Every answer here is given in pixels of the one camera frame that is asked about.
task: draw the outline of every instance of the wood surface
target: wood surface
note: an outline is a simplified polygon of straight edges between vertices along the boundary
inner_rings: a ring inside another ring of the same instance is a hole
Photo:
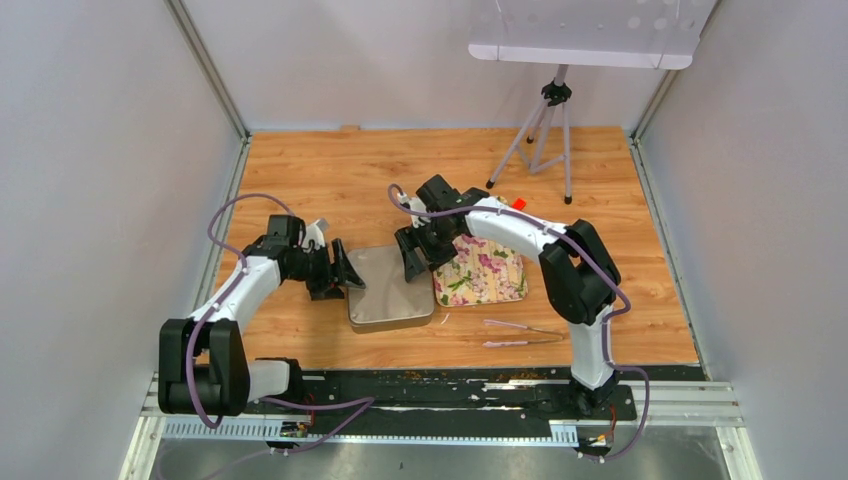
[[[240,193],[275,195],[307,223],[326,218],[328,243],[339,237],[348,251],[394,244],[395,230],[410,219],[389,203],[389,183],[414,193],[440,173],[460,191],[482,188],[515,133],[515,129],[259,133],[253,137]],[[561,138],[561,132],[551,132],[544,159],[561,152]],[[517,156],[492,193],[522,197],[526,212],[547,220],[571,223],[583,218],[595,225],[621,271],[621,287],[633,302],[631,313],[613,320],[617,362],[697,362],[623,132],[575,128],[572,148],[572,205],[563,203],[561,166],[530,175]],[[237,205],[229,242],[243,248],[254,241],[273,213],[279,213],[278,207],[262,199]],[[235,261],[234,255],[225,255],[219,285]],[[484,318],[567,332],[565,321],[548,304],[538,265],[528,259],[524,263],[529,294],[523,301],[437,306],[425,327],[369,334],[353,333],[345,301],[310,302],[302,283],[285,282],[250,322],[245,348],[251,359],[290,357],[315,368],[569,364],[568,340],[497,349],[481,345],[528,335],[483,326]],[[442,324],[448,312],[450,318]]]

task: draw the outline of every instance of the tripod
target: tripod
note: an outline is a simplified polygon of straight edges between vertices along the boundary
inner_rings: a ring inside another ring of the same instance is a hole
[[[498,180],[501,172],[503,172],[503,169],[506,167],[506,164],[509,162],[512,154],[518,152],[531,174],[541,172],[555,163],[563,162],[565,164],[565,204],[571,204],[571,133],[569,132],[568,127],[568,99],[571,98],[571,89],[565,85],[566,70],[568,70],[568,65],[558,66],[557,73],[553,81],[542,87],[542,98],[539,100],[539,104],[536,106],[535,110],[533,110],[533,113],[527,117],[527,121],[524,122],[524,126],[521,127],[518,135],[515,136],[515,140],[512,141],[512,145],[510,145],[509,149],[506,151],[506,155],[504,155],[504,158],[501,160],[498,168],[495,169],[495,172],[489,178],[489,181],[486,182],[486,188],[492,188],[495,186],[495,182]],[[551,121],[554,118],[557,105],[562,105],[562,138],[564,151],[562,155],[539,165],[539,161],[542,158],[542,152],[545,150],[545,142],[548,140],[548,133],[551,130]],[[536,144],[536,151],[533,152],[532,162],[527,158],[524,151],[522,151],[519,146],[521,144],[521,140],[524,139],[524,135],[527,133],[527,130],[530,128],[530,125],[533,125],[533,132],[527,136],[527,143],[533,143],[537,139],[536,135],[539,135],[539,142]]]

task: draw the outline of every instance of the robotic arm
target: robotic arm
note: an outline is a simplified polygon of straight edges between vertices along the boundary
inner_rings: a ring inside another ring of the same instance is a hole
[[[332,241],[335,261],[330,261],[323,235],[326,226],[323,219],[306,226],[295,216],[271,215],[266,234],[243,251],[246,266],[239,264],[212,299],[188,318],[165,322],[159,332],[159,408],[163,412],[195,412],[186,378],[189,336],[210,309],[213,313],[191,352],[195,358],[203,351],[209,353],[208,365],[193,368],[197,395],[207,414],[239,415],[248,402],[269,395],[302,398],[297,361],[273,358],[248,364],[241,334],[283,280],[305,282],[312,300],[343,299],[340,287],[365,288],[339,239]],[[228,295],[218,304],[222,292]]]
[[[441,175],[428,180],[416,194],[417,198],[400,195],[399,200],[407,208],[422,213],[472,206],[513,210],[483,190],[471,188],[460,194]],[[434,218],[413,216],[411,226],[395,232],[406,281],[449,262],[457,254],[453,240],[461,234],[494,240],[539,263],[548,300],[568,322],[574,350],[571,373],[580,388],[578,401],[594,408],[606,401],[617,384],[615,371],[604,359],[601,331],[602,319],[612,311],[616,297],[589,265],[582,260],[575,265],[571,258],[577,257],[577,253],[551,232],[574,240],[616,285],[621,282],[621,275],[589,222],[577,220],[573,225],[565,225],[531,218],[546,228],[491,211],[471,210]],[[423,260],[417,250],[423,254]]]

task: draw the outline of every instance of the wall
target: wall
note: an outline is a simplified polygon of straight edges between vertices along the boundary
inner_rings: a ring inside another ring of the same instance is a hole
[[[728,0],[646,163],[704,357],[766,479],[843,478],[848,3]]]
[[[114,479],[239,147],[161,1],[0,15],[0,471]]]
[[[520,125],[556,68],[471,57],[478,1],[186,4],[252,130]],[[662,73],[573,67],[573,123],[632,129]]]

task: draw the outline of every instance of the floral fabric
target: floral fabric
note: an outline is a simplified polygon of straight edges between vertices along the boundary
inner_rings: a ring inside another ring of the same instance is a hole
[[[440,305],[513,302],[527,295],[524,266],[515,250],[468,235],[453,244],[456,257],[433,272]]]

